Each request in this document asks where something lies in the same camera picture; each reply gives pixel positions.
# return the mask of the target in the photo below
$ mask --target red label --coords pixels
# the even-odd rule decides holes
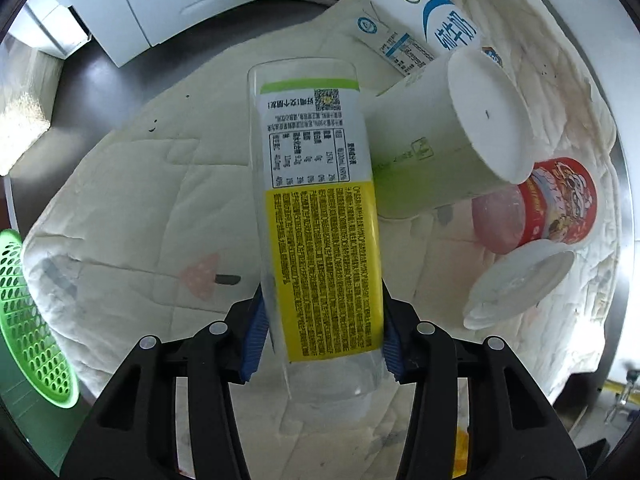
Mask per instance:
[[[576,160],[538,162],[518,188],[526,212],[520,245],[539,238],[575,244],[591,231],[598,208],[596,187]]]

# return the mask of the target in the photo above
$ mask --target milk carton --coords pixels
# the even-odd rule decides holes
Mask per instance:
[[[371,0],[356,26],[356,37],[405,75],[465,45],[502,65],[479,27],[450,0]]]

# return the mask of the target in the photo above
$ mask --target blue swoosh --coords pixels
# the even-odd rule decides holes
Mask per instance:
[[[429,0],[422,11],[422,26],[424,28],[424,37],[427,37],[427,22],[431,11],[442,5],[453,5],[451,0]]]

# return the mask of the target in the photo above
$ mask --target green plastic basket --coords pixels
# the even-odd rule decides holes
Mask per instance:
[[[40,317],[22,275],[20,235],[0,233],[0,329],[16,364],[49,402],[71,408],[78,402],[78,379]]]

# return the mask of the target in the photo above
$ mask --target screw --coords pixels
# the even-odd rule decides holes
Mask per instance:
[[[149,350],[156,346],[156,338],[152,335],[146,335],[140,340],[140,348],[143,350]]]
[[[220,335],[226,332],[227,326],[224,321],[217,321],[209,325],[209,332],[213,335]]]
[[[498,337],[490,337],[487,344],[493,350],[502,350],[504,348],[504,341]]]
[[[431,335],[431,334],[434,334],[436,332],[436,327],[434,327],[428,321],[423,321],[423,322],[418,323],[418,325],[416,326],[416,329],[422,335]]]

